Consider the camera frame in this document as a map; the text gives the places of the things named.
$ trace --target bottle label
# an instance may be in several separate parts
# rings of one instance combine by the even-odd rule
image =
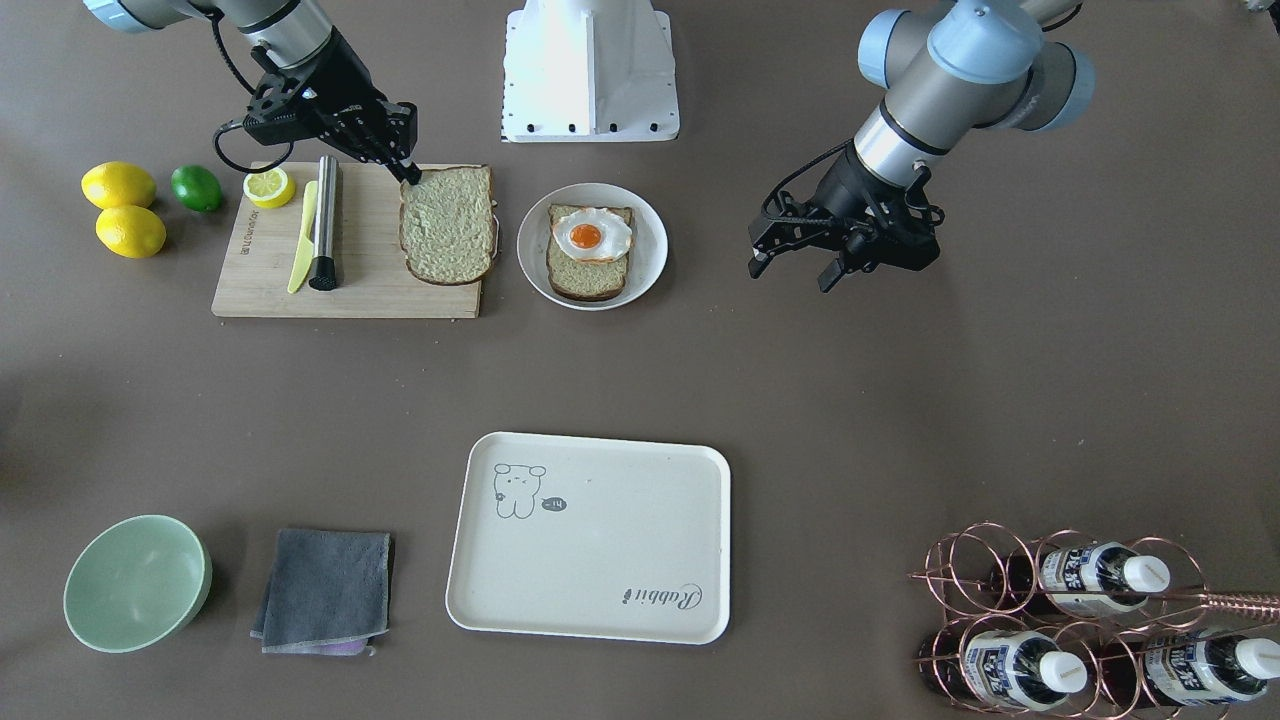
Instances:
[[[1064,612],[1078,618],[1107,618],[1139,606],[1121,605],[1102,592],[1098,562],[1117,542],[1055,550],[1041,561],[1041,584]]]
[[[1193,707],[1244,702],[1258,696],[1229,688],[1213,674],[1206,656],[1206,641],[1197,638],[1213,630],[1197,630],[1187,635],[1156,638],[1143,655],[1147,680],[1171,700]]]
[[[1018,648],[1033,635],[1038,633],[991,630],[979,633],[969,641],[960,670],[978,700],[1011,710],[1046,711],[1053,707],[1028,697],[1014,675],[1014,657],[1018,655]]]

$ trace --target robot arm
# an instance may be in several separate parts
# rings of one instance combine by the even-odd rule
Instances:
[[[856,135],[765,199],[751,223],[749,264],[759,277],[781,252],[815,246],[836,252],[818,277],[822,292],[844,275],[881,264],[922,270],[937,259],[942,210],[924,186],[932,168],[973,127],[1041,131],[1084,111],[1093,68],[1066,45],[1047,44],[1042,23],[1075,0],[957,0],[915,15],[881,13],[867,27],[859,67],[888,91]],[[838,156],[813,199],[783,187],[822,159]]]
[[[147,32],[188,17],[229,19],[252,45],[262,68],[247,113],[214,136],[243,128],[262,145],[320,138],[361,163],[378,163],[411,184],[421,170],[410,160],[417,142],[417,108],[390,102],[374,87],[360,58],[315,0],[84,0],[104,23]]]

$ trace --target yellow lemon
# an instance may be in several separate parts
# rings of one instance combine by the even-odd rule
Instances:
[[[244,196],[259,208],[279,208],[293,197],[294,190],[293,178],[280,168],[244,176]]]
[[[164,222],[146,208],[108,208],[97,217],[95,229],[108,250],[125,258],[150,258],[164,247]]]
[[[156,199],[156,181],[132,163],[111,160],[84,173],[81,192],[104,210],[122,205],[146,208]]]

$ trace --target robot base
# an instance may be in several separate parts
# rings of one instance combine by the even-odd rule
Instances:
[[[649,0],[529,0],[507,17],[502,138],[652,142],[680,132],[671,19]]]

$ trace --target white bottle cap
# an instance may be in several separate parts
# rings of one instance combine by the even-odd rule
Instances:
[[[1048,689],[1065,694],[1083,691],[1089,682],[1084,662],[1070,652],[1046,652],[1044,657],[1041,657],[1039,671],[1041,680]]]
[[[1169,589],[1169,565],[1151,555],[1135,555],[1124,561],[1124,582],[1135,592]]]
[[[1245,673],[1260,680],[1280,678],[1280,643],[1249,638],[1235,646],[1235,660]]]

